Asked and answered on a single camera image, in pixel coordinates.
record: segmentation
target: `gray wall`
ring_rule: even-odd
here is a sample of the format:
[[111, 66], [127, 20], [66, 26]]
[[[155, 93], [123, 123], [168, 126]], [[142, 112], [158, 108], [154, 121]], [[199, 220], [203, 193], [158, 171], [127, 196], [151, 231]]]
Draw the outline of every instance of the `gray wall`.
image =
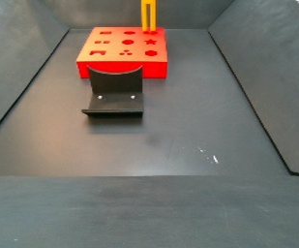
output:
[[283, 159], [299, 172], [299, 4], [236, 0], [210, 32]]
[[0, 119], [66, 31], [38, 1], [0, 0]]
[[[42, 0], [71, 28], [139, 26], [142, 0]], [[234, 0], [158, 0], [158, 25], [207, 28]]]

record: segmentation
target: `yellow peg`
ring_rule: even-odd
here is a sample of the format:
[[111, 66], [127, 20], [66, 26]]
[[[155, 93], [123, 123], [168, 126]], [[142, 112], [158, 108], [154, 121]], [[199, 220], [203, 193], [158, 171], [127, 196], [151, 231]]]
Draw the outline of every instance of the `yellow peg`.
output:
[[155, 31], [156, 0], [142, 0], [142, 20], [143, 30], [148, 29], [147, 6], [150, 5], [150, 31]]

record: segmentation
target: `black bracket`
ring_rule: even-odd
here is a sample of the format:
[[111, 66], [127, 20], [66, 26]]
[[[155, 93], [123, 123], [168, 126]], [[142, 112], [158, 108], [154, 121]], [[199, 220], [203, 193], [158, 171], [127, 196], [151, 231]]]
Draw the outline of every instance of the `black bracket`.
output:
[[110, 74], [88, 67], [92, 99], [87, 115], [139, 114], [144, 112], [143, 67], [135, 71]]

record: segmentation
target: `shape sorter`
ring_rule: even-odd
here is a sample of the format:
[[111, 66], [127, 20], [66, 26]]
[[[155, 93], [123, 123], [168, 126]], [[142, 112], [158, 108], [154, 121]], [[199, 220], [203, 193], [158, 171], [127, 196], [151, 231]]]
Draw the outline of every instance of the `shape sorter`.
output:
[[124, 73], [143, 66], [143, 78], [167, 77], [164, 29], [142, 27], [96, 27], [76, 59], [82, 78], [88, 67], [104, 73]]

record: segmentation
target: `white speck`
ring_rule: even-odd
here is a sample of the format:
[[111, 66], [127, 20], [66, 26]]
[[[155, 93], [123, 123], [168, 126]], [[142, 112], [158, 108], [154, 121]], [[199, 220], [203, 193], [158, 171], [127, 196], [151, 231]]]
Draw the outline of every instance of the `white speck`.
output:
[[215, 156], [215, 155], [214, 155], [214, 160], [215, 160], [216, 164], [219, 164], [219, 162], [218, 162], [218, 159], [216, 159], [216, 156]]

